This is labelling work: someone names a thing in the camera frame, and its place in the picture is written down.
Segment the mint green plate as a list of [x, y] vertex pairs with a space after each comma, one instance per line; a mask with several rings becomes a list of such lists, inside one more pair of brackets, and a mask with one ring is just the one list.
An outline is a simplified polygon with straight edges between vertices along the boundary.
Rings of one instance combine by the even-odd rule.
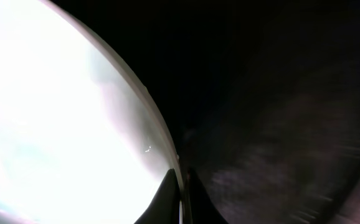
[[50, 1], [0, 1], [0, 223], [135, 223], [167, 171], [184, 189], [146, 87]]

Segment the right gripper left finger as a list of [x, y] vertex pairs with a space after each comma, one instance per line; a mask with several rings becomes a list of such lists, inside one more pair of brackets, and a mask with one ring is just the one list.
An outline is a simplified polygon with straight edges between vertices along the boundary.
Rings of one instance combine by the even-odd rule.
[[180, 199], [176, 173], [170, 169], [150, 205], [135, 224], [179, 224]]

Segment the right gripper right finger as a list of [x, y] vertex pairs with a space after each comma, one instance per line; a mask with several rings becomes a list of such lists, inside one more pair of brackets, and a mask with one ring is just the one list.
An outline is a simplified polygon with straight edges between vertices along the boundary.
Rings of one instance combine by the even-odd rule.
[[191, 208], [193, 224], [227, 224], [212, 203], [206, 188], [198, 177], [196, 171], [189, 168], [187, 171], [186, 190]]

